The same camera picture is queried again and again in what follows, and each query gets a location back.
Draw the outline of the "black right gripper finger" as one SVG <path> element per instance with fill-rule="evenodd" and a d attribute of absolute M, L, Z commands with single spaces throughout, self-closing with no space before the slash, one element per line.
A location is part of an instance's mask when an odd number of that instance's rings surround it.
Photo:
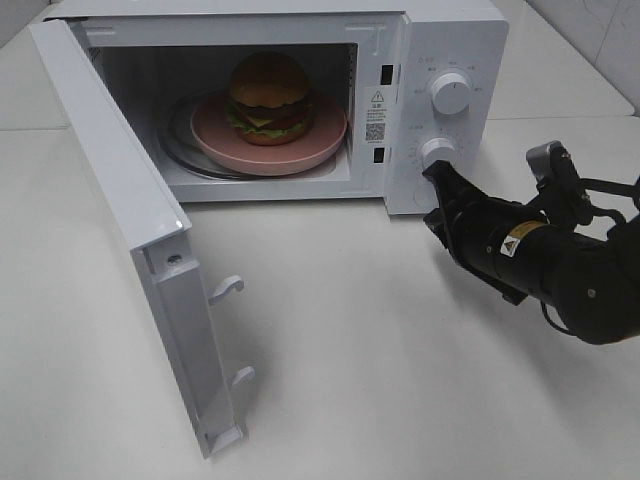
<path fill-rule="evenodd" d="M 427 228 L 440 240 L 450 255 L 457 254 L 456 215 L 443 209 L 434 209 L 423 217 Z"/>

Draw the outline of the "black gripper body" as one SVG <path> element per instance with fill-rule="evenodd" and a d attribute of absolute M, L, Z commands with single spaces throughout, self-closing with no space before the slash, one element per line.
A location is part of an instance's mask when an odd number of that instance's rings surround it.
<path fill-rule="evenodd" d="M 484 196 L 450 200 L 443 208 L 446 243 L 454 260 L 484 283 L 503 294 L 512 304 L 530 295 L 541 295 L 541 270 L 532 260 L 523 259 L 526 252 L 519 244 L 512 255 L 501 252 L 510 232 L 532 222 L 545 223 L 543 214 L 517 202 Z"/>

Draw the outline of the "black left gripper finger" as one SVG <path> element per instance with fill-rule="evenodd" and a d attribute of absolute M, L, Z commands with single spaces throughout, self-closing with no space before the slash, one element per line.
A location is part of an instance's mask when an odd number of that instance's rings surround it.
<path fill-rule="evenodd" d="M 490 218 L 489 197 L 468 181 L 448 161 L 437 160 L 422 175 L 436 192 L 438 205 L 425 220 L 487 220 Z"/>

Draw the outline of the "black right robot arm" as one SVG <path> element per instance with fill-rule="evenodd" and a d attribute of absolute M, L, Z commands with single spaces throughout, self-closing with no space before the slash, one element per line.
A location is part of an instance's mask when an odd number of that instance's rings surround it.
<path fill-rule="evenodd" d="M 639 333 L 639 221 L 601 241 L 564 231 L 517 202 L 451 202 L 424 219 L 454 261 L 514 305 L 533 297 L 595 344 Z"/>

